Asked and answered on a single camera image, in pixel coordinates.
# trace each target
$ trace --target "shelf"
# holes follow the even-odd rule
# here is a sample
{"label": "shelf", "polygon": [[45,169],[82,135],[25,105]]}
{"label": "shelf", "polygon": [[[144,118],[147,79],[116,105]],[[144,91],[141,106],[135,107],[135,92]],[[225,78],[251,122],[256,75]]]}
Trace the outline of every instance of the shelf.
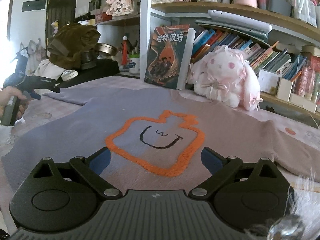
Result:
{"label": "shelf", "polygon": [[320,30],[312,25],[282,14],[245,5],[218,2],[173,2],[152,4],[151,8],[165,14],[185,13],[186,17],[188,17],[188,14],[192,13],[207,13],[208,10],[233,13],[283,27],[320,42]]}
{"label": "shelf", "polygon": [[113,26],[132,26],[132,25],[140,25],[140,14],[123,17],[121,19],[112,19],[106,22],[100,22],[96,25],[113,25]]}
{"label": "shelf", "polygon": [[293,111],[297,111],[297,112],[300,112],[300,113],[303,113],[303,114],[310,114],[314,119],[317,119],[317,120],[320,120],[320,113],[316,110],[315,113],[312,113],[302,107],[299,107],[299,106],[296,106],[288,101],[283,101],[283,100],[280,100],[279,98],[276,98],[275,96],[273,95],[270,95],[270,94],[267,94],[267,93],[264,93],[264,92],[261,92],[260,93],[260,97],[264,100],[264,101],[267,101],[267,102],[270,102],[270,103],[273,103],[275,105],[279,105],[279,106],[283,106],[283,107],[286,107],[287,109],[291,109]]}

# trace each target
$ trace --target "triangular cutout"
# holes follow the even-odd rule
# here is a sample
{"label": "triangular cutout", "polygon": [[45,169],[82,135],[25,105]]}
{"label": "triangular cutout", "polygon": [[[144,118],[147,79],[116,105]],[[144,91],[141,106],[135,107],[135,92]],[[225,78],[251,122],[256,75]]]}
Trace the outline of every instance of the triangular cutout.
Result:
{"label": "triangular cutout", "polygon": [[41,168],[38,170],[38,172],[34,175],[34,178],[44,178],[44,177],[51,177],[52,172],[47,163],[42,164]]}
{"label": "triangular cutout", "polygon": [[273,170],[270,168],[269,165],[264,164],[262,166],[261,172],[259,174],[260,177],[266,177],[266,178],[276,178],[276,174],[273,172]]}

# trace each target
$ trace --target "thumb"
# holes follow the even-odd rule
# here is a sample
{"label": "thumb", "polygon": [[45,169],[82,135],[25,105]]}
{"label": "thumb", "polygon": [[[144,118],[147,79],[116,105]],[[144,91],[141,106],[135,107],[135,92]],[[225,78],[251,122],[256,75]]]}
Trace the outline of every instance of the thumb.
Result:
{"label": "thumb", "polygon": [[10,97],[15,96],[21,100],[27,99],[22,92],[14,87],[6,87],[1,93],[3,93],[3,101],[9,101]]}

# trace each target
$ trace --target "dark door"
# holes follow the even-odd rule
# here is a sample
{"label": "dark door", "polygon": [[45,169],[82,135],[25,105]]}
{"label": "dark door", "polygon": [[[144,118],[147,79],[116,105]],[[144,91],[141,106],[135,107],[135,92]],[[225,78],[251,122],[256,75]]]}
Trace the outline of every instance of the dark door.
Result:
{"label": "dark door", "polygon": [[75,19],[76,0],[47,0],[47,14],[45,22],[46,48],[52,40],[53,27],[51,24],[58,20],[59,27],[73,23]]}

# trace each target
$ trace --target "pink eye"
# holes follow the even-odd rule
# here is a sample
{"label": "pink eye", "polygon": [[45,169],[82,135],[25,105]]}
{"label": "pink eye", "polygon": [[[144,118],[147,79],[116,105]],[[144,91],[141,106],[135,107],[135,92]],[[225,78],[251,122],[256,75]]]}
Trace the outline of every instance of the pink eye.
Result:
{"label": "pink eye", "polygon": [[232,62],[229,62],[228,67],[229,67],[230,69],[234,69],[234,68],[235,68],[235,64],[232,63]]}

